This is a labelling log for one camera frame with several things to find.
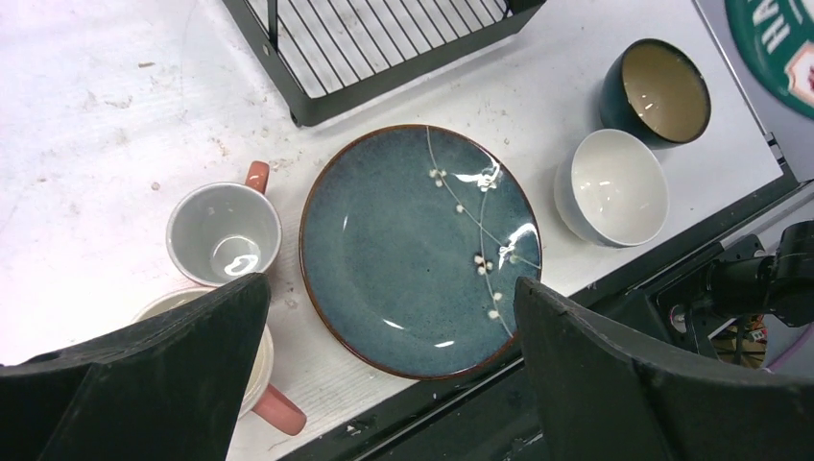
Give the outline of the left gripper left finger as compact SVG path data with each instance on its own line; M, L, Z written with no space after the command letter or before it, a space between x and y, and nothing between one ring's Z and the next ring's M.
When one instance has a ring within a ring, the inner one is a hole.
M5 460L223 460L271 300L249 274L1 370Z

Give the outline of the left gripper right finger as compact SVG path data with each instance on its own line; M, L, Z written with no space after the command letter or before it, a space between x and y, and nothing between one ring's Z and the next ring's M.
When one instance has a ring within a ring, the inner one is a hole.
M661 342L521 277L515 322L552 460L809 460L813 382Z

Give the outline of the large pink mug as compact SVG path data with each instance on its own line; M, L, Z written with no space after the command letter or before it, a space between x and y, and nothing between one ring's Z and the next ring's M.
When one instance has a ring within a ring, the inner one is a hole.
M210 291L213 291L212 287L191 287L166 294L144 307L133 317L132 322L137 323L154 317L194 301ZM265 326L238 419L253 412L277 430L290 436L298 435L306 425L307 416L270 383L273 366L274 343L269 328Z

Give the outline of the small pink mug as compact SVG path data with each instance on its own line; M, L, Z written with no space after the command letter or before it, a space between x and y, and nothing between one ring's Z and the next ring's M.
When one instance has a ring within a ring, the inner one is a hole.
M280 216L266 197L270 172L267 162L256 160L243 182L200 186L174 207L165 243L183 275L217 287L269 272L283 240Z

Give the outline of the black wire dish rack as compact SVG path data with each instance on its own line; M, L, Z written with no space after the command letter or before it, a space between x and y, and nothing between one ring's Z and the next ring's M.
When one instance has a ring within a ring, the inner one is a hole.
M225 3L297 126L315 126L517 34L540 1Z

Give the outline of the green rimmed white plate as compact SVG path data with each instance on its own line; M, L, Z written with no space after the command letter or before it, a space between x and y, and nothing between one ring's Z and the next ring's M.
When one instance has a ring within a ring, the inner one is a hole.
M813 3L726 0L738 53L757 81L789 109L813 118Z

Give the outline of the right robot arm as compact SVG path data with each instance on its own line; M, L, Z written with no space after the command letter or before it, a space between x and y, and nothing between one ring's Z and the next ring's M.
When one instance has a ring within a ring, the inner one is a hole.
M650 297L673 343L739 365L764 357L772 315L790 328L813 322L813 223L793 224L777 249L749 235Z

